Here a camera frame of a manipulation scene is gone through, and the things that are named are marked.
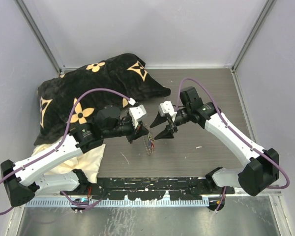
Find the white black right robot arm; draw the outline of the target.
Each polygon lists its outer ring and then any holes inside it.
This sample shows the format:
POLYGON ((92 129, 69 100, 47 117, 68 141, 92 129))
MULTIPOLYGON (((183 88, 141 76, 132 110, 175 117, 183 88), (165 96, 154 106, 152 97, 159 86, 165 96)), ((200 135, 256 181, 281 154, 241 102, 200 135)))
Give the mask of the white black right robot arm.
POLYGON ((178 126, 193 122, 217 137, 240 161, 242 168, 217 167, 206 174, 206 189, 212 194, 223 187, 242 188, 247 194, 257 196, 279 179, 279 154, 256 144, 233 126, 212 102, 203 103, 194 87, 180 92, 182 107, 175 110, 170 101, 159 105, 159 112, 151 124, 154 128, 167 123, 154 138, 172 139, 178 126))

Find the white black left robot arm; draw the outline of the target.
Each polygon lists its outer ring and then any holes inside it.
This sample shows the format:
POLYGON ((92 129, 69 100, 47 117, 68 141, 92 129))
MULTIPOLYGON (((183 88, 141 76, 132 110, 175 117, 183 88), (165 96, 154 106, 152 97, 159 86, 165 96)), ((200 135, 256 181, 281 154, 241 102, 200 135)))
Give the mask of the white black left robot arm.
POLYGON ((91 122, 75 125, 61 141, 42 153, 18 162, 3 161, 0 170, 10 205, 24 205, 39 194, 60 191, 85 194, 89 181, 82 170, 51 176, 45 174, 59 164, 101 146, 104 139, 125 136, 131 143, 149 133, 142 122, 147 116, 143 105, 130 107, 122 118, 120 114, 119 108, 106 106, 91 122))

